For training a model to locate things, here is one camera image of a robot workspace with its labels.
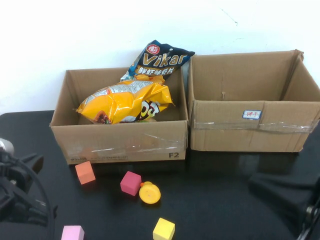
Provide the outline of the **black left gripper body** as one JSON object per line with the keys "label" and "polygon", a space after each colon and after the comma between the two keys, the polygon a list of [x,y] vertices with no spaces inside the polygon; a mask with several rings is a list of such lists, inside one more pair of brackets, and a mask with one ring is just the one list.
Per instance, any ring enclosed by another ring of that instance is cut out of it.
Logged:
{"label": "black left gripper body", "polygon": [[0,154],[0,221],[48,226],[45,204],[31,198],[28,193],[36,174],[26,163],[42,157],[32,154],[16,159],[8,152]]}

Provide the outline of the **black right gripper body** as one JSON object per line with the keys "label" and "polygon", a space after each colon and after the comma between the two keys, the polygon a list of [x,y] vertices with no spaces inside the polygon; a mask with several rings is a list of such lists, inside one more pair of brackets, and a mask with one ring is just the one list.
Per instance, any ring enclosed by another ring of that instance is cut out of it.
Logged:
{"label": "black right gripper body", "polygon": [[249,190],[291,222],[311,222],[320,215],[320,177],[256,173]]}

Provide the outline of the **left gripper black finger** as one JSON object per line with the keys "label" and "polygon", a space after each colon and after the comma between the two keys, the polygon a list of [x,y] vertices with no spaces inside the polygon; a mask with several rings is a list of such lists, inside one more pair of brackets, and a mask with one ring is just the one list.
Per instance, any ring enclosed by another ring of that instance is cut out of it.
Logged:
{"label": "left gripper black finger", "polygon": [[44,156],[39,154],[30,154],[23,157],[21,161],[38,174],[43,168]]}

